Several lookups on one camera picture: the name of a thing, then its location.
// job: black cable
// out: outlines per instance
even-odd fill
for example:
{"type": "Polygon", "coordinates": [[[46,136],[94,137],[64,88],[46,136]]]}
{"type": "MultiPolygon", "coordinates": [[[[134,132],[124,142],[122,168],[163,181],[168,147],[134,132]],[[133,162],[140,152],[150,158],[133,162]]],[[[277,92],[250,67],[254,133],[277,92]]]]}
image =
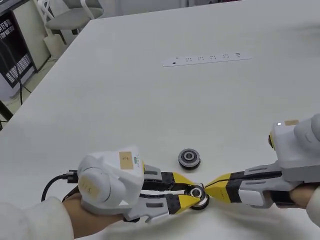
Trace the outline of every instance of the black cable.
{"type": "Polygon", "coordinates": [[[52,179],[48,182],[48,184],[45,186],[45,188],[44,188],[44,190],[43,190],[42,197],[41,197],[41,202],[43,202],[44,200],[46,200],[46,195],[47,195],[48,190],[49,190],[49,188],[51,187],[51,185],[52,185],[54,182],[56,182],[56,181],[58,181],[58,180],[60,180],[60,179],[66,179],[66,176],[68,176],[68,175],[62,174],[62,175],[59,175],[59,176],[56,176],[56,177],[52,178],[52,179]]]}
{"type": "Polygon", "coordinates": [[[41,196],[41,202],[43,202],[44,200],[46,200],[46,195],[48,193],[49,188],[51,187],[51,185],[53,183],[55,183],[58,180],[67,180],[68,184],[76,184],[78,183],[78,174],[77,174],[77,170],[69,170],[69,172],[56,176],[54,178],[52,178],[48,184],[45,186],[42,196],[41,196]]]}

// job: ball bearing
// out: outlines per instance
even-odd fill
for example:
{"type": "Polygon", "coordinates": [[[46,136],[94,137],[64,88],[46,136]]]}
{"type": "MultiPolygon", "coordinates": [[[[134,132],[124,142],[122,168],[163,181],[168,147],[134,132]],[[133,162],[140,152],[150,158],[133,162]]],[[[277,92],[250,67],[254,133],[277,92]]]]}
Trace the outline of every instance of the ball bearing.
{"type": "Polygon", "coordinates": [[[199,153],[192,148],[182,150],[178,160],[181,167],[187,170],[196,169],[201,162],[199,153]]]}
{"type": "Polygon", "coordinates": [[[197,204],[190,207],[193,210],[202,210],[209,205],[210,197],[206,194],[203,184],[198,184],[192,189],[184,191],[184,194],[200,198],[200,201],[197,204]]]}

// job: chair leg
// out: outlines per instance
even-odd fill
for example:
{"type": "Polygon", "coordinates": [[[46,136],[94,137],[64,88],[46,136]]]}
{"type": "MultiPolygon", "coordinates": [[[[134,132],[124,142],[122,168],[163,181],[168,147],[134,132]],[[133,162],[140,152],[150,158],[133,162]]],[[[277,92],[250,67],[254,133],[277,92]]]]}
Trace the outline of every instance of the chair leg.
{"type": "Polygon", "coordinates": [[[5,120],[9,121],[13,117],[13,113],[0,101],[0,114],[4,117],[5,120]]]}
{"type": "Polygon", "coordinates": [[[73,35],[78,35],[78,29],[72,29],[71,32],[73,35]]]}

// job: white sleeve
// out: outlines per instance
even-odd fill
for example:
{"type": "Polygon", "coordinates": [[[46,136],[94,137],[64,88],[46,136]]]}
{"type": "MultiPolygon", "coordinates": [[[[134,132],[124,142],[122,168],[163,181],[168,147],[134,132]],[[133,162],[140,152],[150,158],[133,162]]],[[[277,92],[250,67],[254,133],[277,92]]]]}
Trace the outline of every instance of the white sleeve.
{"type": "Polygon", "coordinates": [[[73,240],[71,220],[55,197],[21,210],[0,203],[0,240],[73,240]]]}
{"type": "Polygon", "coordinates": [[[311,221],[320,227],[320,187],[314,191],[308,205],[306,206],[306,212],[308,213],[311,221]]]}

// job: black poster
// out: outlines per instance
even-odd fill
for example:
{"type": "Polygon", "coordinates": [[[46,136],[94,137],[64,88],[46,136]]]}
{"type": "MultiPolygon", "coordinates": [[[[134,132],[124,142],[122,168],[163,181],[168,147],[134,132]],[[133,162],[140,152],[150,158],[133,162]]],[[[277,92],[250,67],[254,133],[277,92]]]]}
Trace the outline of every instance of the black poster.
{"type": "Polygon", "coordinates": [[[9,11],[0,16],[0,74],[13,88],[31,67],[28,49],[9,11]]]}

